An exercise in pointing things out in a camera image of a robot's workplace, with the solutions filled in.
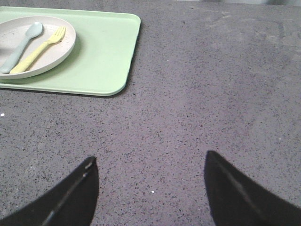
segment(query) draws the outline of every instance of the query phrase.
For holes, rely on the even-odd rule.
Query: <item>fork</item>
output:
[[[24,72],[34,60],[46,49],[47,46],[59,42],[65,35],[66,27],[59,27],[48,40],[43,42],[39,47],[37,47],[27,58],[18,63],[11,71],[10,74]]]

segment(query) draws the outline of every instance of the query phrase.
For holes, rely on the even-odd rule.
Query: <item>light green tray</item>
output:
[[[54,16],[66,20],[77,32],[74,49],[50,71],[25,79],[0,80],[0,87],[98,96],[110,96],[125,87],[141,23],[138,16],[0,7],[0,23],[24,16]]]

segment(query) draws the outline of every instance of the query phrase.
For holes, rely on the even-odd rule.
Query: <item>white plate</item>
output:
[[[43,24],[43,33],[30,41],[20,60],[25,59],[46,41],[59,26],[66,27],[65,36],[61,42],[52,44],[44,51],[27,71],[16,74],[0,72],[0,79],[21,79],[41,74],[57,66],[71,53],[76,40],[76,32],[70,23],[51,16],[21,17],[0,24],[0,66],[23,40],[28,28],[36,21]]]

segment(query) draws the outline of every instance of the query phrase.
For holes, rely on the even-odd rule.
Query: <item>gray speckled countertop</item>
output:
[[[0,217],[95,155],[93,226],[213,226],[203,180],[209,149],[301,206],[300,7],[0,3],[142,20],[127,86],[112,98],[0,89]]]

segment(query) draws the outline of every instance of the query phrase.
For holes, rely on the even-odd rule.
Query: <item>spoon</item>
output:
[[[40,22],[35,22],[25,33],[25,38],[15,48],[14,52],[8,57],[4,64],[0,67],[0,72],[7,74],[18,63],[20,56],[29,43],[30,39],[39,36],[43,31],[43,25]]]

